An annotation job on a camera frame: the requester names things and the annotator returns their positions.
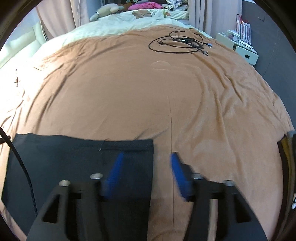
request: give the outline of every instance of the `black fabric pad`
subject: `black fabric pad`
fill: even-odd
[[[110,240],[146,241],[153,178],[153,140],[109,142],[30,133],[17,134],[13,144],[30,175],[37,210],[61,180],[89,181],[93,173],[102,173],[104,180],[119,153],[124,152],[116,190],[125,196],[128,194],[133,201],[104,202],[104,218]],[[2,201],[28,234],[35,220],[33,202],[25,174],[12,152]]]

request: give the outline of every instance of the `black wire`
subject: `black wire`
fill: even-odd
[[[17,158],[23,172],[25,173],[25,176],[27,178],[29,187],[30,187],[30,191],[31,191],[31,196],[32,196],[32,200],[33,200],[33,205],[34,205],[34,211],[35,211],[35,215],[37,217],[37,207],[36,207],[36,201],[35,201],[35,196],[34,196],[34,192],[33,192],[33,186],[31,183],[31,179],[29,176],[29,173],[24,165],[24,163],[22,162],[22,159],[20,158],[19,153],[17,152],[17,150],[15,149],[13,143],[11,142],[11,140],[9,139],[9,137],[6,135],[6,133],[3,131],[3,129],[0,127],[0,136],[3,138],[3,140],[7,143],[7,145],[10,147],[10,149],[12,150],[12,152],[14,153],[15,157]]]
[[[163,37],[154,39],[153,41],[151,41],[148,44],[148,48],[150,50],[153,50],[153,51],[159,52],[159,53],[195,53],[195,52],[201,51],[203,54],[208,55],[207,52],[202,50],[205,43],[204,43],[203,37],[201,35],[194,33],[195,35],[198,35],[201,37],[201,41],[199,41],[197,39],[190,38],[190,37],[187,37],[184,35],[172,35],[172,33],[176,33],[176,32],[184,32],[184,31],[182,31],[182,30],[172,31],[167,36],[163,36]],[[183,43],[188,46],[185,46],[185,47],[184,46],[175,46],[175,45],[164,42],[165,40],[171,40],[171,39],[173,42]],[[182,52],[181,51],[161,51],[161,50],[153,49],[151,47],[151,44],[154,42],[157,42],[160,45],[167,45],[167,46],[171,46],[171,47],[175,47],[175,48],[187,48],[187,49],[195,49],[195,50],[182,51]]]

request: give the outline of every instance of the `stuffed animal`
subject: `stuffed animal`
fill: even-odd
[[[127,11],[129,11],[129,7],[130,6],[132,6],[133,5],[133,3],[132,2],[128,2],[128,3],[124,3],[124,4],[122,4],[122,3],[119,3],[118,4],[119,6],[123,6],[123,12],[127,12]]]
[[[94,15],[89,19],[90,22],[97,21],[98,18],[108,16],[112,13],[116,13],[119,10],[122,10],[124,7],[118,6],[116,3],[109,3],[100,7]]]
[[[136,19],[144,18],[144,17],[152,17],[152,14],[147,9],[133,11],[132,15],[134,15]]]

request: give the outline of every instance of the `metal bolt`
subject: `metal bolt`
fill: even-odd
[[[200,173],[193,173],[192,178],[201,180],[203,179],[203,176]]]
[[[68,180],[60,181],[60,182],[59,182],[59,185],[60,185],[61,187],[67,187],[67,186],[70,185],[70,181],[68,181]]]
[[[234,186],[234,182],[231,180],[224,180],[223,183],[225,186],[228,186],[228,187]]]
[[[103,174],[101,173],[91,174],[91,179],[101,179],[102,177],[103,177]]]

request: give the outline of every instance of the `white drawer unit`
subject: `white drawer unit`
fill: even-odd
[[[256,65],[259,56],[253,53],[252,51],[248,50],[248,47],[243,47],[241,43],[234,42],[230,38],[227,38],[226,36],[220,33],[216,33],[216,40],[224,44],[226,47],[233,49],[241,57],[243,57],[245,61],[247,61],[250,65]]]

